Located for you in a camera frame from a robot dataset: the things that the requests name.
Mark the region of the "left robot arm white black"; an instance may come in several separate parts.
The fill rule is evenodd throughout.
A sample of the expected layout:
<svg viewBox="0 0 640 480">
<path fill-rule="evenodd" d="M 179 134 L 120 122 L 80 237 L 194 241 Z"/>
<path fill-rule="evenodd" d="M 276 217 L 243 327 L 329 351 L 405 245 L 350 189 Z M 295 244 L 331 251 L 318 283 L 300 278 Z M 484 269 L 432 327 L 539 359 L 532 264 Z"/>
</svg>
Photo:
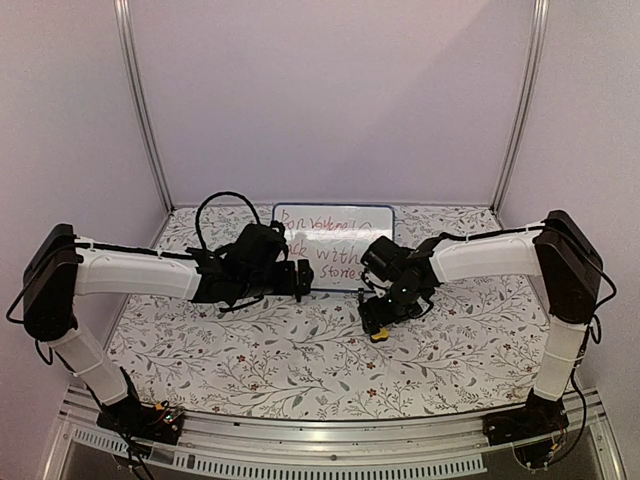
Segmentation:
<svg viewBox="0 0 640 480">
<path fill-rule="evenodd" d="M 25 269 L 13 304 L 23 308 L 18 324 L 84 382 L 114 427 L 128 434 L 156 426 L 176 430 L 176 408 L 148 407 L 139 400 L 126 372 L 79 325 L 75 298 L 156 295 L 219 303 L 224 313 L 266 296 L 301 299 L 309 294 L 314 273 L 308 261 L 293 261 L 288 253 L 277 222 L 249 224 L 235 242 L 214 251 L 201 246 L 183 253 L 97 243 L 76 235 L 69 224 L 58 224 Z"/>
</svg>

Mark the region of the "yellow black eraser sponge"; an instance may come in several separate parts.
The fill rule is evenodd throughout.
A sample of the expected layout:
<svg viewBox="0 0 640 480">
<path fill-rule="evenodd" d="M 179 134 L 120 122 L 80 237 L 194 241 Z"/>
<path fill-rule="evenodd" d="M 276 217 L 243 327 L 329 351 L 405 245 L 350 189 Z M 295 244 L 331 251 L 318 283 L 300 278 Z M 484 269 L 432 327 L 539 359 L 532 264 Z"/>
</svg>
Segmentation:
<svg viewBox="0 0 640 480">
<path fill-rule="evenodd" d="M 370 334 L 369 338 L 372 343 L 387 341 L 389 338 L 389 331 L 386 328 L 381 328 L 378 332 Z"/>
</svg>

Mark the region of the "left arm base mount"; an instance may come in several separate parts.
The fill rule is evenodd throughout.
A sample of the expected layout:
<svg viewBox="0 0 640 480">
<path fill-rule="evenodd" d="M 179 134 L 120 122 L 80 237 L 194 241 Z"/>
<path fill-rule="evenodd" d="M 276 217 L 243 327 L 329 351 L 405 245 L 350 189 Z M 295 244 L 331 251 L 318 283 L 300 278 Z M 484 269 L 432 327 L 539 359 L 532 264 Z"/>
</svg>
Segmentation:
<svg viewBox="0 0 640 480">
<path fill-rule="evenodd" d="M 113 405 L 102 405 L 97 425 L 127 437 L 177 445 L 184 424 L 185 410 L 161 404 L 147 405 L 127 398 Z"/>
</svg>

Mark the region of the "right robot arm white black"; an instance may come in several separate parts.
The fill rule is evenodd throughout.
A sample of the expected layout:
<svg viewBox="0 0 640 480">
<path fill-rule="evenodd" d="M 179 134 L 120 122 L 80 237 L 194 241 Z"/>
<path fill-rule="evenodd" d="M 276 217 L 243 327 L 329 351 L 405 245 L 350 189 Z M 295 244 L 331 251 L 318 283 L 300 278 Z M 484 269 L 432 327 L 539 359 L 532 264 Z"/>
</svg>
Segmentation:
<svg viewBox="0 0 640 480">
<path fill-rule="evenodd" d="M 562 397 L 575 377 L 588 343 L 588 330 L 610 277 L 603 260 L 570 215 L 554 210 L 539 223 L 508 230 L 457 236 L 443 232 L 415 248 L 386 236 L 376 239 L 361 263 L 376 277 L 375 296 L 360 299 L 358 312 L 371 341 L 387 338 L 387 326 L 429 311 L 440 286 L 458 280 L 522 275 L 542 282 L 550 329 L 539 372 L 525 404 L 484 418 L 486 430 L 521 430 L 537 436 L 565 427 Z"/>
</svg>

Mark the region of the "small blue-framed whiteboard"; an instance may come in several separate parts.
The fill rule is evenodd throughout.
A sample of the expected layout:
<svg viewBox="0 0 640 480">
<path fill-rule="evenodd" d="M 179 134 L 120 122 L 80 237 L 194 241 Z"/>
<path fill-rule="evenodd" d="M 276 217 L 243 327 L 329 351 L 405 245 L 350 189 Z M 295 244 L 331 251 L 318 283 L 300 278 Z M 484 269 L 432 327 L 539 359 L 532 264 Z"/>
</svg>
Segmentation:
<svg viewBox="0 0 640 480">
<path fill-rule="evenodd" d="M 362 255 L 381 236 L 395 236 L 389 205 L 279 202 L 272 218 L 285 227 L 289 255 L 307 260 L 316 291 L 354 292 L 362 285 Z"/>
</svg>

